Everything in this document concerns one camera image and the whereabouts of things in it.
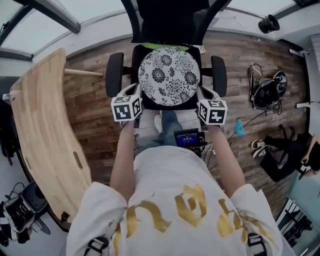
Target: chair armrest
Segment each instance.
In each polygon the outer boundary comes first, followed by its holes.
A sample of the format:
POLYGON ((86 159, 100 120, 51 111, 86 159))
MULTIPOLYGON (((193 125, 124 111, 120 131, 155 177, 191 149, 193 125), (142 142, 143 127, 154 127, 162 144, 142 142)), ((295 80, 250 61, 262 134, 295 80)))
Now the chair armrest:
POLYGON ((213 90, 217 92, 220 97, 226 96, 227 70, 224 59, 218 56, 211 56, 211 68, 213 90))
POLYGON ((105 90, 109 97, 116 97, 121 91, 124 56, 123 52, 111 54, 106 65, 105 90))

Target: blue cloth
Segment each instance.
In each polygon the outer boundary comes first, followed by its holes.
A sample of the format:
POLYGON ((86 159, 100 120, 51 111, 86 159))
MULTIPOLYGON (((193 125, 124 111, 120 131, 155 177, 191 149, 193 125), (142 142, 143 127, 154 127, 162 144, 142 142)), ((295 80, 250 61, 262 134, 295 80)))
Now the blue cloth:
POLYGON ((244 127, 242 126, 241 119, 238 119, 238 121, 236 121, 235 126, 234 126, 234 132, 239 136, 246 135, 246 131, 245 131, 244 127))
POLYGON ((162 112, 162 132, 158 138, 144 146, 138 153, 146 149, 155 148, 159 146, 177 146, 174 132, 182 130, 181 124, 178 122, 177 115, 172 110, 162 112))

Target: white t-shirt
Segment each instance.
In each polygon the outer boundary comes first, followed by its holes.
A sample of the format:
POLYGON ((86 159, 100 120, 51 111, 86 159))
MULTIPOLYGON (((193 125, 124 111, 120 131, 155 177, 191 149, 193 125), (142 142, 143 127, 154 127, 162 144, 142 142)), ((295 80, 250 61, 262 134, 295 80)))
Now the white t-shirt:
POLYGON ((251 184, 228 198, 198 156, 175 146, 143 151, 134 172, 128 203, 106 185, 94 182, 87 189, 67 238, 67 256, 83 256, 88 243, 121 216, 105 249, 111 256, 281 255, 266 197, 251 184))

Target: small screen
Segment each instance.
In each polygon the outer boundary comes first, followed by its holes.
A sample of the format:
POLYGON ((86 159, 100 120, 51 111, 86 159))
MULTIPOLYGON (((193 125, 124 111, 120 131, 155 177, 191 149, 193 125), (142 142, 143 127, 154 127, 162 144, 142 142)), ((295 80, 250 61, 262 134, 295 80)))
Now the small screen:
POLYGON ((190 133, 176 136, 176 143, 179 147, 189 147, 198 144, 198 134, 190 133))

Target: jeans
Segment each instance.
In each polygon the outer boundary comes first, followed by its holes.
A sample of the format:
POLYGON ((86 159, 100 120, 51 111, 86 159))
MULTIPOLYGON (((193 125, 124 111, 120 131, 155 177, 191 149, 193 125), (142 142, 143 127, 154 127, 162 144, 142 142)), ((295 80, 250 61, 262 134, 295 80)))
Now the jeans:
POLYGON ((144 146, 138 153, 150 148, 159 146, 177 146, 174 132, 182 130, 181 124, 178 122, 177 115, 172 110, 162 112, 162 132, 158 138, 144 146))
POLYGON ((265 137, 264 143, 284 150, 288 154, 287 161, 283 167, 279 169, 277 161, 273 158, 270 151, 266 149, 260 166, 274 182, 282 180, 295 170, 301 168, 301 159, 307 151, 302 143, 285 138, 272 138, 270 136, 265 137))

